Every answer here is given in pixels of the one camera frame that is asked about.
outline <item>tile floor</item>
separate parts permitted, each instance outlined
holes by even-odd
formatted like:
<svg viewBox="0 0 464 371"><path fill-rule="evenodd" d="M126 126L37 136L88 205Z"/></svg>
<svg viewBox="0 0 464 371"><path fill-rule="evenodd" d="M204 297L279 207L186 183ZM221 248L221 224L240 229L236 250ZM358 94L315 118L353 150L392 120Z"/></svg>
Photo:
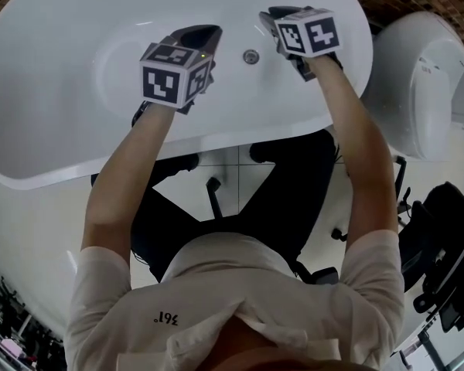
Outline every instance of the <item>tile floor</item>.
<svg viewBox="0 0 464 371"><path fill-rule="evenodd" d="M346 229L350 215L351 187L341 162L334 169L319 220L301 255L311 271L342 263L344 245L330 237L334 227ZM180 172L156 188L198 220L208 220L213 218L205 187L209 177L216 176L223 183L217 198L228 216L244 207L272 169L273 165L255 164L248 146L240 146L204 153L197 169ZM451 131L442 161L409 159L404 188L411 187L412 202L424 199L445 180L464 192L464 131L458 127ZM59 335L67 322L89 191L89 178L25 192L0 185L0 272L33 314ZM155 283L147 267L135 259L131 260L131 275L134 288ZM416 327L415 318L410 311L404 328L407 335Z"/></svg>

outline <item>black pants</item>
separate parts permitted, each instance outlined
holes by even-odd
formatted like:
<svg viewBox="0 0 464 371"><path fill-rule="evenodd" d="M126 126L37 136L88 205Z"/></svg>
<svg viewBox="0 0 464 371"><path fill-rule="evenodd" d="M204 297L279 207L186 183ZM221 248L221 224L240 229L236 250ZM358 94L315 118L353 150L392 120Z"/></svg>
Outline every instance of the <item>black pants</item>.
<svg viewBox="0 0 464 371"><path fill-rule="evenodd" d="M236 216L200 222L152 187L192 164L187 155L158 161L132 224L131 246L161 281L170 261L192 239L212 232L256 238L293 265L312 232L335 163L327 131L251 146L255 159L275 167Z"/></svg>

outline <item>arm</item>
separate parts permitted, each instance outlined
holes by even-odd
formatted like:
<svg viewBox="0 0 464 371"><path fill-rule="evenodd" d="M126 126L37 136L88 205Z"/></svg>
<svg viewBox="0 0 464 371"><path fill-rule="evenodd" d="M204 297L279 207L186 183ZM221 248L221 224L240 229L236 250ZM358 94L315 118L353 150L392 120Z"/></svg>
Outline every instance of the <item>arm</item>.
<svg viewBox="0 0 464 371"><path fill-rule="evenodd" d="M307 61L328 104L353 187L347 249L372 231L396 233L394 167L386 141L336 63L327 56Z"/></svg>
<svg viewBox="0 0 464 371"><path fill-rule="evenodd" d="M81 250L105 247L129 265L132 221L174 114L153 104L103 167L87 202Z"/></svg>

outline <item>chair leg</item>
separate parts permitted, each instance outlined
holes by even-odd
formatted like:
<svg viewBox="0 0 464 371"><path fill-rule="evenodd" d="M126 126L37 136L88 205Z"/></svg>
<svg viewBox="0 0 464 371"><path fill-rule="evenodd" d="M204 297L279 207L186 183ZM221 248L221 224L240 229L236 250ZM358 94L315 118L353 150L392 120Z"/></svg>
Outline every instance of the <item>chair leg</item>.
<svg viewBox="0 0 464 371"><path fill-rule="evenodd" d="M210 178L206 183L206 190L208 191L208 196L210 197L211 209L213 210L213 215L215 219L221 219L223 217L222 211L220 210L220 205L218 204L217 194L215 193L222 183L215 177Z"/></svg>

